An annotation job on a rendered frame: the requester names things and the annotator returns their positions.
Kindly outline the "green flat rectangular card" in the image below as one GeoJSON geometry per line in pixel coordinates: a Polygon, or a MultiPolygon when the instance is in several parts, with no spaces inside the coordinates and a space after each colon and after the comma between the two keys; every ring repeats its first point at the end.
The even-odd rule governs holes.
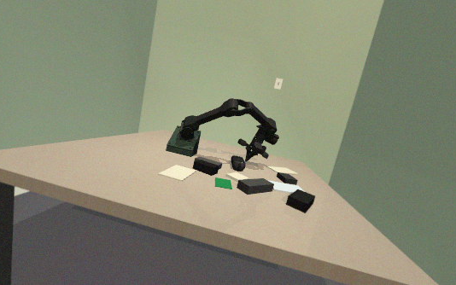
{"type": "Polygon", "coordinates": [[[215,187],[225,188],[225,189],[232,189],[231,187],[231,180],[223,179],[223,178],[215,178],[215,187]]]}

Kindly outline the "dark grey controller unit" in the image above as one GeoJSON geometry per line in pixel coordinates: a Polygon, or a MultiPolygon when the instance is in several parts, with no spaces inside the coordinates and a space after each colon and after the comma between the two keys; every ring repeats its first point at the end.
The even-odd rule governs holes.
{"type": "Polygon", "coordinates": [[[232,155],[231,157],[232,168],[235,171],[241,172],[244,170],[246,164],[243,160],[243,157],[232,155]]]}

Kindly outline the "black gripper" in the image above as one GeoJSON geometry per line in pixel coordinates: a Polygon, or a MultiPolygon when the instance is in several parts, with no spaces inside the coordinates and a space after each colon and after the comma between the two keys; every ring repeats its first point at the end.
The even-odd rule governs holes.
{"type": "MultiPolygon", "coordinates": [[[[258,138],[257,136],[254,136],[253,140],[254,140],[254,139],[257,139],[257,142],[262,141],[262,143],[263,143],[263,141],[264,141],[264,140],[258,138]]],[[[252,140],[252,141],[253,141],[253,140],[252,140]]],[[[251,144],[251,143],[250,143],[250,144],[247,144],[247,142],[244,141],[244,140],[241,139],[241,138],[238,140],[238,143],[239,143],[240,145],[242,145],[242,146],[246,146],[246,149],[247,149],[246,159],[245,159],[246,162],[247,162],[249,159],[251,159],[253,156],[258,155],[258,153],[254,152],[254,151],[251,152],[251,149],[252,149],[252,147],[250,147],[250,144],[251,144]]],[[[266,158],[266,159],[267,159],[268,156],[269,156],[269,154],[268,154],[267,152],[264,152],[264,153],[260,152],[260,154],[262,155],[262,157],[264,157],[264,158],[266,158]]]]}

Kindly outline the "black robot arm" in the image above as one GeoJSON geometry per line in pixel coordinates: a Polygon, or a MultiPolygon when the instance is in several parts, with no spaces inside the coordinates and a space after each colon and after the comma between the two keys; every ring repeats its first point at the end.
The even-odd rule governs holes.
{"type": "MultiPolygon", "coordinates": [[[[275,120],[267,118],[252,102],[233,98],[224,102],[219,108],[215,108],[198,116],[191,115],[185,117],[180,126],[180,139],[191,142],[195,134],[194,131],[199,130],[199,125],[223,116],[242,116],[244,114],[250,114],[261,124],[256,126],[259,128],[255,134],[258,138],[265,140],[272,145],[276,144],[279,135],[275,134],[277,131],[275,120]],[[238,110],[238,105],[245,108],[238,110]]],[[[266,151],[266,146],[262,146],[261,144],[262,141],[257,142],[257,139],[254,139],[250,144],[252,151],[258,154],[260,152],[264,153],[266,151]]]]}

